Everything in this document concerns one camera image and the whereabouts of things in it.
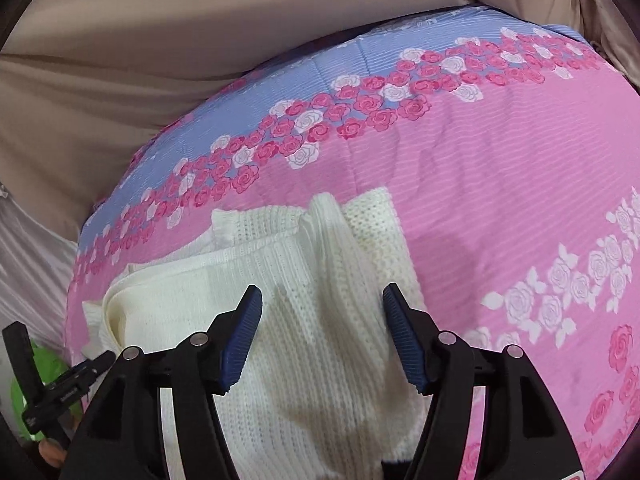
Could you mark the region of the person's left hand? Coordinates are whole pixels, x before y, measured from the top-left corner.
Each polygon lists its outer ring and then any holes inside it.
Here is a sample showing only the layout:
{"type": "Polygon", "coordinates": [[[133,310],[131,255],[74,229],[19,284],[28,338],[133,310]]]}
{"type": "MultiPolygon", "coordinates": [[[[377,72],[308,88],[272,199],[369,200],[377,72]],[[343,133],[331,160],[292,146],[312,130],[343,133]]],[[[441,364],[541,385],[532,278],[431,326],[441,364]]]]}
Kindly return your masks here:
{"type": "Polygon", "coordinates": [[[39,454],[51,467],[61,469],[66,460],[67,451],[54,439],[43,438],[38,444],[39,454]]]}

